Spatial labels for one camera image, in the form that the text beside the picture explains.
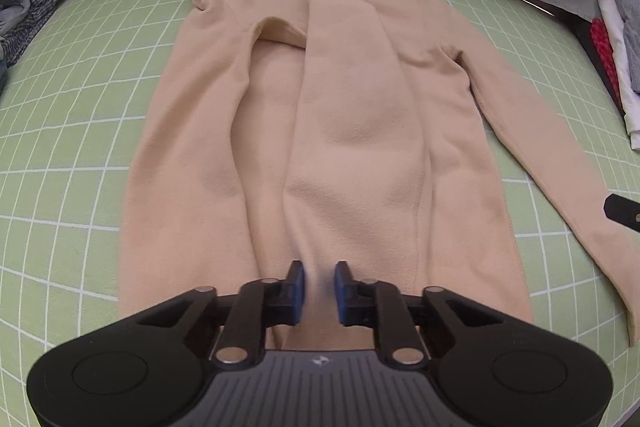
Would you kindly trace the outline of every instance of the checkered surface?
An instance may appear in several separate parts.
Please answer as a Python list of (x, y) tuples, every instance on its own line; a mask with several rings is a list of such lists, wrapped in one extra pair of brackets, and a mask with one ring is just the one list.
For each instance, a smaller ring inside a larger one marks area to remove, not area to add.
[[(607, 187), (640, 201), (640, 156), (578, 42), (519, 0), (447, 0), (571, 127)], [(116, 318), (127, 168), (190, 0), (68, 0), (0, 100), (0, 427), (36, 427), (24, 390), (46, 349)], [(536, 323), (612, 370), (602, 425), (640, 398), (624, 307), (567, 225), (486, 125)]]

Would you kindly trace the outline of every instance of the red cloth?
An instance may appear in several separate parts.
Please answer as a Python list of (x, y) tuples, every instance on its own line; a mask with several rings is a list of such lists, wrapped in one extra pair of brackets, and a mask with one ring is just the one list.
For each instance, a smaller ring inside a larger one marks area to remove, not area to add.
[(590, 28), (591, 40), (593, 45), (596, 46), (596, 51), (600, 55), (600, 60), (607, 72), (609, 82), (613, 87), (613, 91), (616, 93), (616, 102), (621, 105), (620, 101), (620, 84), (618, 82), (618, 72), (616, 71), (616, 65), (613, 61), (613, 49), (609, 42), (609, 34), (607, 33), (607, 27), (604, 25), (602, 19), (594, 19)]

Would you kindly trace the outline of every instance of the white logo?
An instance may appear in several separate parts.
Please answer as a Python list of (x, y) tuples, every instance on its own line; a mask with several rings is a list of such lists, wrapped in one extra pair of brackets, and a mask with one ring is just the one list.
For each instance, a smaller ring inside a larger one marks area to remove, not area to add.
[(324, 355), (320, 355), (315, 359), (311, 359), (311, 362), (315, 363), (318, 367), (322, 367), (323, 365), (327, 365), (329, 362), (331, 362), (331, 360)]

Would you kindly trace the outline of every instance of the folded sleeve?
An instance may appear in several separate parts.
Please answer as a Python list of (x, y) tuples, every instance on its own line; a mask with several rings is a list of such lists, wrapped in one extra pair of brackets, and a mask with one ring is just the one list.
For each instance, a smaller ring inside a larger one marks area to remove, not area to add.
[(630, 344), (640, 339), (640, 249), (631, 232), (604, 214), (609, 191), (567, 124), (460, 13), (435, 0), (442, 47), (468, 74), (478, 107), (498, 139), (571, 227), (617, 288), (628, 311)]

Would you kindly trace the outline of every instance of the peach sweatshirt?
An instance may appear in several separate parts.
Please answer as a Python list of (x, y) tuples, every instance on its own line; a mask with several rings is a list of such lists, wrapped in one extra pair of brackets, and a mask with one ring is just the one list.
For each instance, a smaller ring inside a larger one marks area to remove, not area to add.
[(616, 286), (632, 342), (640, 255), (564, 122), (439, 0), (193, 0), (129, 170), (120, 315), (219, 295), (301, 259), (289, 349), (372, 346), (338, 323), (335, 263), (530, 321), (480, 111)]

